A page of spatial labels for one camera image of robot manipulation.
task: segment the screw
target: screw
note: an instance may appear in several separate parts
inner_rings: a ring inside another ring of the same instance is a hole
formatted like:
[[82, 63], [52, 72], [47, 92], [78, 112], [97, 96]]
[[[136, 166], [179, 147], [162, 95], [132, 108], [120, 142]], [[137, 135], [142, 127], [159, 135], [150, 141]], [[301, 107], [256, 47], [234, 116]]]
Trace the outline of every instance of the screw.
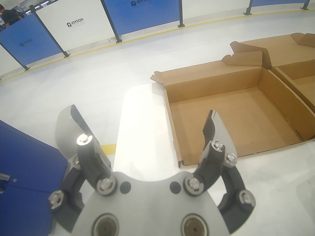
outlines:
[[236, 156], [234, 153], [229, 153], [225, 155], [225, 162], [229, 165], [234, 166], [236, 164]]
[[242, 194], [242, 198], [243, 198], [244, 202], [247, 203], [247, 204], [251, 204], [252, 201], [253, 201], [252, 196], [250, 194], [248, 194], [248, 193], [243, 193]]
[[61, 205], [64, 198], [64, 193], [61, 190], [54, 191], [48, 198], [50, 204], [52, 205], [51, 209], [55, 209]]
[[104, 178], [100, 184], [100, 188], [102, 190], [106, 190], [106, 189], [109, 189], [112, 185], [113, 181], [109, 178]]
[[200, 183], [199, 183], [199, 180], [197, 178], [195, 178], [195, 177], [193, 179], [189, 180], [188, 184], [194, 190], [198, 190], [199, 189]]
[[53, 205], [54, 203], [58, 202], [58, 200], [59, 200], [58, 193], [55, 193], [50, 197], [49, 202]]
[[215, 147], [215, 150], [216, 151], [219, 151], [219, 152], [222, 152], [222, 148], [223, 148], [223, 144], [219, 141], [216, 141], [215, 144], [214, 144], [214, 147]]
[[86, 134], [84, 134], [84, 135], [82, 135], [82, 137], [80, 138], [80, 141], [81, 142], [87, 142], [88, 141], [88, 135], [86, 135]]
[[249, 204], [249, 205], [252, 205], [253, 207], [255, 207], [256, 205], [256, 200], [255, 200], [254, 195], [246, 189], [240, 191], [239, 198], [242, 204]]

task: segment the open cardboard box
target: open cardboard box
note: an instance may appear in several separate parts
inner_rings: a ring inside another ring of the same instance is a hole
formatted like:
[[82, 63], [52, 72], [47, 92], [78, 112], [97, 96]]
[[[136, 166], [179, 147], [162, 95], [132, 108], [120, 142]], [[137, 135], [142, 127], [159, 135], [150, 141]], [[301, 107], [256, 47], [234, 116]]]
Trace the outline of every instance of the open cardboard box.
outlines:
[[261, 51], [266, 69], [315, 59], [315, 34], [293, 33], [245, 42], [232, 42], [234, 53]]
[[179, 166], [198, 163], [211, 109], [219, 113], [238, 156], [315, 135], [315, 114], [274, 73], [261, 67], [262, 56], [261, 51], [235, 53], [220, 61], [154, 72], [151, 79], [164, 85]]
[[315, 59], [273, 67], [271, 70], [315, 113]]

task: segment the black t-shirt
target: black t-shirt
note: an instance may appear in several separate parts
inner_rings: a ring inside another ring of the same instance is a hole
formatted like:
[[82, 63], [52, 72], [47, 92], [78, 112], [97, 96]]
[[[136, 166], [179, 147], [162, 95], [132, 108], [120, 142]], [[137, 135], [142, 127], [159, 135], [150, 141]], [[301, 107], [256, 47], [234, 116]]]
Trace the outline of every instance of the black t-shirt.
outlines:
[[19, 21], [19, 16], [13, 11], [4, 10], [2, 13], [2, 19], [3, 19], [5, 24], [9, 23], [11, 26], [12, 24]]

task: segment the joyson logo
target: joyson logo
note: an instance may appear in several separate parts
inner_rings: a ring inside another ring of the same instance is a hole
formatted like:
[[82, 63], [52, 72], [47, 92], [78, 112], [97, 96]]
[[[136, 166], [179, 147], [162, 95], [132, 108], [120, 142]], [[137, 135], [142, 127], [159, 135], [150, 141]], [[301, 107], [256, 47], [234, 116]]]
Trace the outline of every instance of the joyson logo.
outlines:
[[32, 39], [26, 40], [24, 42], [21, 42], [20, 46], [25, 46], [25, 45], [27, 45], [28, 43], [31, 43], [31, 42], [32, 42]]
[[74, 28], [74, 27], [77, 27], [77, 26], [82, 25], [84, 23], [85, 22], [84, 22], [83, 18], [80, 18], [80, 19], [77, 19], [77, 20], [73, 20], [72, 22], [68, 22], [67, 26], [69, 28]]
[[137, 1], [132, 1], [131, 6], [134, 8], [137, 8], [138, 6], [141, 6], [144, 4], [146, 1], [151, 1], [151, 0], [137, 0]]

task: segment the person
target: person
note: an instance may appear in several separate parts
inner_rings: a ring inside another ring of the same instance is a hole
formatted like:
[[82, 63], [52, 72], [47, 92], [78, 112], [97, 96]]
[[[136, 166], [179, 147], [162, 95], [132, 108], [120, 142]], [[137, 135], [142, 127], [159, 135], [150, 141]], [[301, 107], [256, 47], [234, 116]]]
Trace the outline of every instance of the person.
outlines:
[[25, 18], [25, 16], [21, 14], [19, 11], [17, 11], [16, 9], [11, 9], [11, 11], [16, 13], [18, 16], [21, 16], [23, 19]]
[[6, 10], [2, 4], [0, 4], [0, 13], [2, 14], [2, 19], [7, 28], [22, 19], [22, 17], [18, 16], [15, 12]]

